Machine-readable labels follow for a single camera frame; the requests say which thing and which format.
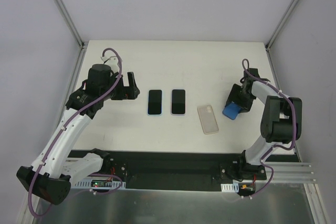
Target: white wall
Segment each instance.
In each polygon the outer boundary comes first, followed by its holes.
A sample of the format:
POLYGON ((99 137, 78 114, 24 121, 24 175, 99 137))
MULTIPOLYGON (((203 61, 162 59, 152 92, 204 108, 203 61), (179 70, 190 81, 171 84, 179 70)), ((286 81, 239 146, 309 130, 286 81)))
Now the white wall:
POLYGON ((16 172, 50 138, 78 53, 53 0, 0 0, 1 223, 16 222, 16 172))
POLYGON ((271 48, 284 91, 302 98, 303 161, 312 162, 336 222, 336 0, 302 0, 271 48))
POLYGON ((83 40, 268 42, 291 0, 63 0, 83 40))

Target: wire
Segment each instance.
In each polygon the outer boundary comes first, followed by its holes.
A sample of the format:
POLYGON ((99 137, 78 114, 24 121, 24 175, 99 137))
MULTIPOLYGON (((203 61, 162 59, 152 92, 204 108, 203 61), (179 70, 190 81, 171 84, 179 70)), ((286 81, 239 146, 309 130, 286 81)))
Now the wire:
POLYGON ((82 81, 82 85, 80 86, 79 89, 83 89, 83 88, 84 88, 84 86, 85 86, 85 84, 86 84, 86 81, 87 81, 87 80, 82 81))
POLYGON ((244 181, 242 178, 241 178, 241 179, 236 178, 236 177, 232 176, 230 173, 225 173, 225 175, 226 175, 227 177, 229 177, 230 179, 236 180, 236 181, 238 181, 238 182, 243 182, 243 181, 244 181))
POLYGON ((240 82, 241 84, 243 84, 245 80, 246 80, 246 77, 242 77, 242 78, 240 79, 239 82, 240 82))
MULTIPOLYGON (((112 167, 112 169, 110 169, 111 170, 111 174, 113 175, 114 174, 114 172, 116 171, 115 169, 114 169, 114 167, 112 167)), ((110 182, 110 181, 112 181, 113 180, 113 177, 109 177, 106 181, 105 181, 105 183, 106 182, 110 182)))
POLYGON ((253 174, 253 181, 251 184, 249 184, 248 186, 251 186, 253 185, 253 187, 255 186, 255 183, 256 183, 256 180, 257 180, 257 176, 255 174, 253 174))
MULTIPOLYGON (((105 175, 105 174, 91 174, 90 176, 105 177, 105 176, 110 176, 110 175, 107 175, 107 174, 106 174, 106 175, 105 175)), ((116 178, 116 179, 118 179, 119 181, 121 181, 121 184, 120 184, 120 186, 118 186, 117 188, 114 188, 114 189, 110 190, 108 194, 111 194, 111 193, 115 192, 117 189, 119 189, 119 188, 122 186, 122 179, 121 179, 120 177, 118 177, 118 176, 115 176, 115 175, 113 175, 113 177, 116 178)), ((91 189, 83 189, 83 190, 80 190, 80 191, 76 192, 75 194, 72 194, 71 196, 68 196, 68 197, 64 200, 64 202, 69 201, 69 200, 71 200, 72 198, 75 198, 77 195, 82 194, 82 193, 84 193, 85 191, 87 191, 87 192, 92 192, 93 189, 91 188, 91 189)), ((105 195, 105 194, 106 194, 106 193, 101 193, 101 192, 98 192, 98 191, 95 191, 95 192, 96 192, 95 194, 98 194, 98 195, 105 195)), ((43 214, 43 216, 40 217, 40 219, 39 219, 39 223, 41 223, 43 217, 44 217, 44 214, 43 214)))
POLYGON ((107 191, 107 192, 105 192, 105 193, 101 193, 101 192, 98 192, 98 191, 97 191, 96 194, 98 194, 98 195, 107 195, 107 194, 111 194, 111 193, 113 193, 114 191, 118 190, 120 187, 122 187, 122 183, 123 183, 123 181, 122 181, 122 179, 121 179, 120 177, 118 177, 118 176, 116 176, 116 175, 92 173, 90 176, 96 176, 96 177, 112 177, 112 178, 116 178, 117 180, 120 181, 120 185, 117 186, 116 188, 112 189, 112 190, 109 190, 109 191, 107 191))
POLYGON ((282 148, 282 149, 285 149, 287 151, 290 151, 292 150, 294 147, 295 147, 295 141, 296 141, 296 136, 297 136, 297 128, 296 128, 296 114, 295 114, 295 107, 294 107, 294 104, 291 102, 291 100, 288 99, 288 97, 286 97, 281 90, 277 89, 276 87, 274 87, 273 85, 271 85, 269 82, 267 81, 264 81, 264 80, 261 80, 255 76, 253 76, 252 74, 250 74, 250 72, 248 71, 249 67, 250 67, 250 63, 248 61, 248 59, 244 59, 242 60, 242 63, 243 65, 243 69, 244 71, 247 73, 248 76, 250 76, 252 79, 256 80, 256 81, 259 81, 267 86, 269 86, 270 88, 272 88, 275 92, 277 92, 277 94, 279 94, 281 97, 283 97, 285 99, 286 102, 288 102, 289 106, 290 106, 290 109, 291 109, 291 113, 292 113, 292 128, 293 128, 293 131, 292 131, 292 142, 291 142, 291 145, 289 147, 284 147, 280 144, 275 144, 274 146, 272 146, 261 158, 260 158, 260 163, 264 166, 264 167, 267 167, 271 170, 271 176, 269 177, 268 181, 266 182, 266 184, 260 189, 258 190, 257 192, 254 193, 254 195, 260 193, 261 191, 263 191, 272 181, 273 179, 273 176, 274 176, 274 169, 269 166, 269 165, 266 165, 264 163, 264 159, 273 151, 273 149, 275 147, 279 147, 279 148, 282 148))
MULTIPOLYGON (((121 74, 122 74, 122 63, 121 63, 122 60, 121 60, 119 54, 117 53, 117 51, 115 51, 113 48, 106 48, 106 49, 104 49, 104 51, 102 52, 102 56, 103 56, 103 57, 105 56, 105 53, 106 53, 107 51, 112 51, 112 52, 114 52, 115 55, 116 55, 116 57, 117 57, 117 59, 118 59, 119 73, 118 73, 118 76, 117 76, 116 81, 115 81, 114 84, 109 88, 109 90, 106 91, 103 95, 101 95, 100 97, 98 97, 97 99, 95 99, 94 101, 92 101, 92 102, 90 102, 89 104, 85 105, 83 108, 81 108, 81 109, 78 110, 76 113, 74 113, 74 114, 73 114, 73 115, 72 115, 72 116, 65 122, 65 124, 63 125, 64 128, 66 128, 66 127, 70 124, 70 122, 71 122, 77 115, 79 115, 81 112, 83 112, 84 110, 88 109, 89 107, 91 107, 91 106, 94 105, 95 103, 97 103, 97 102, 101 101, 102 99, 104 99, 104 98, 105 98, 105 97, 106 97, 106 96, 107 96, 107 95, 108 95, 108 94, 109 94, 109 93, 110 93, 110 92, 117 86, 117 84, 118 84, 118 82, 119 82, 119 80, 120 80, 120 78, 121 78, 121 74)), ((46 210, 46 212, 44 212, 42 215, 37 214, 37 213, 34 211, 33 203, 32 203, 33 187, 34 187, 34 184, 35 184, 35 182, 36 182, 37 176, 38 176, 38 174, 40 173, 40 171, 41 171, 41 169, 42 169, 42 167, 43 167, 43 163, 47 160, 48 155, 50 154, 52 148, 55 146, 57 140, 58 140, 59 137, 62 135, 62 133, 63 133, 63 130, 62 130, 62 129, 59 130, 59 132, 57 133, 56 137, 54 138, 54 140, 53 140, 52 143, 50 144, 48 150, 46 151, 46 154, 43 156, 43 158, 42 158, 42 160, 41 160, 41 163, 42 163, 42 164, 40 164, 40 165, 37 167, 37 169, 36 169, 36 171, 35 171, 35 174, 34 174, 34 176, 33 176, 33 178, 32 178, 32 181, 31 181, 31 183, 30 183, 30 185, 29 185, 29 190, 28 190, 28 208, 29 208, 29 211, 30 211, 31 215, 33 215, 35 218, 40 218, 40 217, 44 216, 44 215, 50 210, 51 205, 52 205, 52 204, 50 204, 50 206, 48 207, 48 209, 46 210)))

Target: white table surface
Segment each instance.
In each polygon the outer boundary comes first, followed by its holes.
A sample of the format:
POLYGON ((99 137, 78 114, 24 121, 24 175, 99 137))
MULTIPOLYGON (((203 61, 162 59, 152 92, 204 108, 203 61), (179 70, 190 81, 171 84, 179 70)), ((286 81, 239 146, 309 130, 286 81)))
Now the white table surface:
MULTIPOLYGON (((79 74, 77 88, 102 51, 112 47, 127 72, 134 72, 141 93, 136 100, 111 101, 96 114, 74 146, 76 150, 241 153, 260 135, 264 105, 257 99, 249 113, 232 121, 223 116, 234 83, 243 76, 242 59, 274 83, 264 44, 259 42, 122 41, 91 40, 79 74), (148 116, 148 91, 161 89, 162 115, 148 116), (170 113, 171 91, 185 89, 186 113, 170 113), (203 133, 197 107, 210 104, 219 132, 203 133)), ((292 154, 276 150, 277 154, 292 154)))

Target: metal floor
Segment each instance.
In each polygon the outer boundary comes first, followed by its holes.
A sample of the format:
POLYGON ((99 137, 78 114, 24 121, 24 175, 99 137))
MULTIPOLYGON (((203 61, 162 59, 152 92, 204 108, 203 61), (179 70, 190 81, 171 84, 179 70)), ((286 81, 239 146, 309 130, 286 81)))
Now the metal floor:
MULTIPOLYGON (((78 192, 72 189, 71 194, 78 192)), ((42 213, 48 203, 40 201, 42 213)), ((301 184, 270 184, 252 200, 235 193, 123 189, 105 196, 83 192, 53 206, 38 224, 314 223, 301 184)))

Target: clear phone case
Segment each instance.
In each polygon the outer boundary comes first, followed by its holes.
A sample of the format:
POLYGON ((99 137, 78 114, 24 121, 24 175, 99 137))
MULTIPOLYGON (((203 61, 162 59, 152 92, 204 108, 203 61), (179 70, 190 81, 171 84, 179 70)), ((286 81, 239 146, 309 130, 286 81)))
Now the clear phone case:
POLYGON ((217 133, 219 129, 211 105, 198 106, 197 111, 204 134, 217 133))

